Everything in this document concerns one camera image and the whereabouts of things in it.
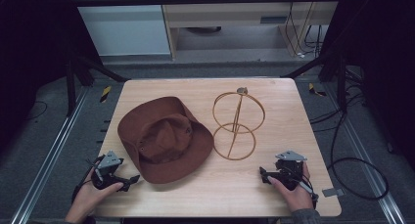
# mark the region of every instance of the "hat brim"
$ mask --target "hat brim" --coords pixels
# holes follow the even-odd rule
[[[181,113],[192,123],[193,135],[185,153],[180,158],[165,163],[140,159],[136,143],[143,125],[172,113]],[[136,107],[119,123],[118,135],[142,177],[154,184],[174,182],[189,175],[208,158],[214,144],[208,129],[176,97],[163,97]]]

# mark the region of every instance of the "brown hat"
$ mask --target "brown hat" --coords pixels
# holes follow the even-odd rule
[[[176,97],[144,103],[125,115],[118,135],[146,181],[163,184],[196,170],[213,148],[213,136]]]

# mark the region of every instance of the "light wood tabletop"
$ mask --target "light wood tabletop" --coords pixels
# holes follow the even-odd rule
[[[196,171],[178,181],[155,185],[140,178],[128,192],[118,192],[98,205],[96,216],[106,217],[271,217],[289,216],[279,193],[262,183],[259,167],[276,171],[276,154],[291,150],[307,157],[314,192],[320,199],[322,216],[337,216],[341,207],[337,197],[325,198],[322,190],[333,188],[317,142],[309,124],[299,91],[289,78],[144,79],[124,84],[109,130],[98,156],[114,151],[124,158],[115,175],[130,178],[139,172],[118,135],[120,120],[135,107],[165,96],[175,96],[212,134],[219,128],[213,117],[214,100],[226,92],[247,87],[265,110],[263,124],[250,134],[237,136],[232,156],[254,152],[241,160],[229,160],[212,150]],[[239,95],[223,97],[214,107],[217,120],[233,122]],[[244,97],[239,122],[250,129],[263,119],[263,112],[252,99]],[[233,134],[220,129],[214,142],[227,152]]]

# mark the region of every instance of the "hand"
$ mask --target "hand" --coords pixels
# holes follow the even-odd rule
[[[306,178],[310,178],[307,164],[302,164],[302,171]],[[268,181],[277,189],[283,196],[287,203],[290,212],[297,211],[304,208],[314,208],[311,200],[311,194],[306,191],[302,186],[296,186],[292,191],[288,190],[278,179],[268,177]]]
[[[103,190],[96,189],[91,181],[93,171],[94,168],[91,168],[91,171],[89,171],[89,174],[85,179],[85,181],[88,182],[80,188],[65,221],[70,223],[82,223],[95,209],[98,203],[122,188],[122,183],[115,183]]]

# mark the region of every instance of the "floor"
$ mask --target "floor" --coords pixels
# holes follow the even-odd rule
[[[313,27],[306,45],[311,46],[310,41],[315,41],[316,31]],[[306,45],[303,49],[311,52],[303,58],[290,56],[274,26],[222,27],[219,32],[211,32],[208,28],[182,29],[174,60],[146,60],[122,65],[108,62],[107,67],[131,78],[278,77],[318,55]],[[310,122],[337,109],[336,82],[319,83],[316,78],[319,69],[315,67],[296,79]],[[84,172],[83,161],[96,157],[99,152],[108,120],[122,89],[122,83],[116,83],[98,72],[93,71],[93,74],[96,77],[93,87],[85,88],[77,84],[78,102],[83,107],[76,118],[65,118],[67,100],[64,79],[39,90],[38,102],[15,139],[14,150],[2,160],[0,176],[6,182],[0,184],[0,223],[9,223],[12,218],[23,223],[27,220],[48,222],[65,215],[71,191],[78,182],[79,174]],[[314,84],[317,92],[324,92],[327,96],[310,92],[309,83]],[[102,91],[108,85],[112,86],[110,97],[106,103],[99,103]],[[415,210],[413,170],[401,155],[388,152],[382,132],[365,108],[359,91],[351,88],[348,93],[350,98],[358,98],[349,103],[347,118],[336,141],[334,127],[340,120],[339,114],[312,124],[320,151],[327,165],[330,164],[330,152],[334,146],[336,158],[360,157],[376,164],[388,177],[389,192],[378,201],[362,199],[347,191],[329,170],[335,187],[343,188],[346,195],[339,197],[343,209],[341,216],[324,218],[323,222],[415,223],[412,211]],[[63,129],[67,129],[69,134],[62,135]],[[385,190],[382,176],[360,163],[345,162],[339,164],[337,170],[342,181],[353,191],[373,197]],[[99,222],[117,220],[102,218]],[[280,222],[290,223],[291,220],[281,218]]]

